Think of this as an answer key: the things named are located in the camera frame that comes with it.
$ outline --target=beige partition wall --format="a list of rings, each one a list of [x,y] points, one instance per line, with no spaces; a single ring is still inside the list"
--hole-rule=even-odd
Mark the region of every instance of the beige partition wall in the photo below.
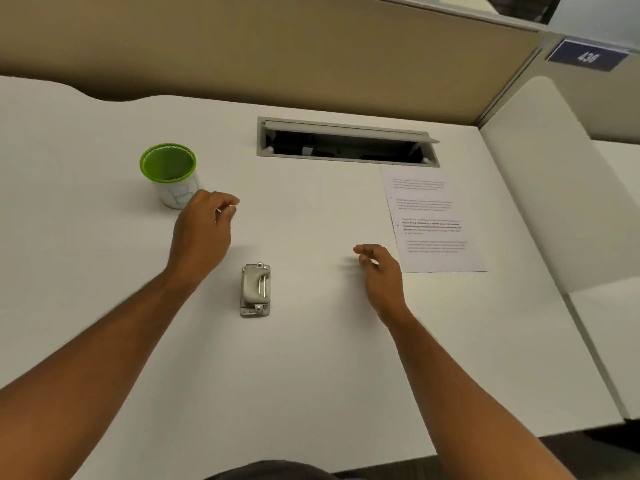
[[[381,0],[3,0],[0,74],[473,123],[538,33]]]
[[[593,139],[640,143],[640,54],[631,53],[611,72],[547,62],[564,36],[549,34],[532,60],[492,110],[484,125],[519,88],[535,76],[554,81],[564,99]]]

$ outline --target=left hand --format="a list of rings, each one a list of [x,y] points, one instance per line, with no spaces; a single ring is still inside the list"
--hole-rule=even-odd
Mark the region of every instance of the left hand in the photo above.
[[[238,197],[198,190],[173,228],[166,271],[198,284],[220,264],[231,244],[231,219]]]

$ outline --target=white desk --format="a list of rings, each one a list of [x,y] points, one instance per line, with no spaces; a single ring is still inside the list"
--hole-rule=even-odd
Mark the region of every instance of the white desk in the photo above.
[[[594,141],[620,183],[638,204],[640,145]],[[589,338],[602,361],[623,414],[640,417],[640,275],[571,293]]]
[[[242,200],[233,244],[180,311],[79,479],[198,479],[265,458],[330,471],[434,453],[351,247],[397,254],[376,164],[257,157],[258,116],[428,130],[487,273],[408,274],[413,311],[537,435],[620,421],[475,127],[174,96],[101,102],[0,79],[0,384],[166,261],[176,212],[140,174],[149,146],[195,151]],[[272,266],[272,311],[239,316],[241,266]]]

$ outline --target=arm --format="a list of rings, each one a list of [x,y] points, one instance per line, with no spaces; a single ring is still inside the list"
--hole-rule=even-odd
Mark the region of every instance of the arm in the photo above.
[[[404,302],[388,250],[356,246],[367,296],[388,327],[445,471],[457,480],[572,480],[527,428],[467,375]]]
[[[0,477],[69,479],[91,453],[180,307],[231,242],[238,199],[199,191],[165,270],[0,390]]]

